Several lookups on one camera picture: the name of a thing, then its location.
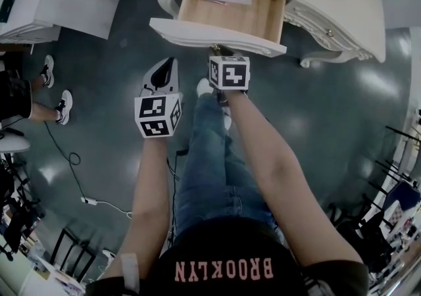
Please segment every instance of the black and white sneaker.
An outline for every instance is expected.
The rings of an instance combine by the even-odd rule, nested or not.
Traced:
[[[63,94],[61,95],[60,104],[55,108],[60,117],[56,122],[61,125],[66,125],[70,116],[70,110],[73,107],[73,97],[72,94],[68,90],[64,90]]]
[[[51,55],[45,57],[44,69],[41,72],[41,76],[44,78],[44,87],[51,88],[54,85],[54,59]]]

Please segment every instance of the open drawer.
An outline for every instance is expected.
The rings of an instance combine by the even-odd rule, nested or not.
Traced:
[[[252,0],[251,5],[183,0],[177,20],[152,18],[150,26],[168,41],[191,47],[216,44],[275,57],[280,45],[285,0]]]

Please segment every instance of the dark gray floor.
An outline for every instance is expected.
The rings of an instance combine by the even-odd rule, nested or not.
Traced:
[[[51,131],[65,152],[81,156],[76,173],[85,194],[124,210],[131,206],[142,146],[133,110],[143,75],[165,57],[179,60],[185,106],[169,140],[173,160],[175,150],[188,145],[195,86],[207,68],[207,50],[163,40],[149,27],[152,16],[168,18],[157,0],[121,0],[108,41],[63,29],[58,42],[37,45],[24,60],[24,76],[31,79],[41,70],[44,56],[54,56],[56,84],[43,89],[36,100],[54,107],[61,92],[71,90],[70,122],[64,127],[50,124]],[[387,32],[384,64],[373,59],[303,69],[298,57],[320,50],[317,43],[288,24],[282,43],[288,46],[284,56],[249,55],[249,96],[296,152],[322,206],[332,201],[353,206],[361,193],[370,191],[368,177],[382,180],[373,160],[394,150],[395,136],[385,125],[403,126],[410,87],[410,56],[405,51],[409,31]],[[23,120],[15,128],[32,144],[24,157],[45,209],[38,234],[47,250],[52,251],[65,226],[91,238],[94,249],[118,250],[129,223],[126,216],[106,205],[82,204],[68,163],[43,124]],[[91,275],[98,275],[93,269]]]

